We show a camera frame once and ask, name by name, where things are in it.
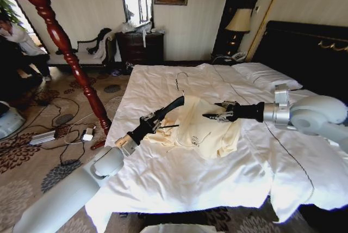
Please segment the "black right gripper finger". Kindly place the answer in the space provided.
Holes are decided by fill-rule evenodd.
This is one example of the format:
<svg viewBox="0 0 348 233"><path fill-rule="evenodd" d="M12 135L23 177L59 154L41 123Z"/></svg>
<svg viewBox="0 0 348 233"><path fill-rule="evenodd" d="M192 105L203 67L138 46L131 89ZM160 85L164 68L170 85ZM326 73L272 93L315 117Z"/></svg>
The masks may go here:
<svg viewBox="0 0 348 233"><path fill-rule="evenodd" d="M227 111L223 113L206 113L202 115L210 120L216 120L218 122L234 122L234 114L232 111Z"/></svg>
<svg viewBox="0 0 348 233"><path fill-rule="evenodd" d="M223 101L223 102L218 102L214 103L214 105L217 105L222 108L231 108L231 107L239 107L240 104L237 103L236 101Z"/></svg>

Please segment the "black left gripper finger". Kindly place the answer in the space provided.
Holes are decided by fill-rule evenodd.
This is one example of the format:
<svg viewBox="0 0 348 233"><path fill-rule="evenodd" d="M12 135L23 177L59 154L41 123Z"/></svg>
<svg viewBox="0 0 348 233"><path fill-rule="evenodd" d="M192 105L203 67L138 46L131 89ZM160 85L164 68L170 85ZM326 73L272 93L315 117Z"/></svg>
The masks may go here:
<svg viewBox="0 0 348 233"><path fill-rule="evenodd" d="M158 131L166 131L167 129L175 128L178 126L179 124L175 124L174 122L170 122L168 120L163 120L162 122L159 122L157 126L154 127L152 133L155 134Z"/></svg>
<svg viewBox="0 0 348 233"><path fill-rule="evenodd" d="M148 120L152 120L152 121L155 121L155 120L159 120L159 121L162 121L164 119L164 117L166 116L166 113L163 109L159 109L155 112L152 112L146 116L142 116L141 119L144 120L144 121L148 121Z"/></svg>

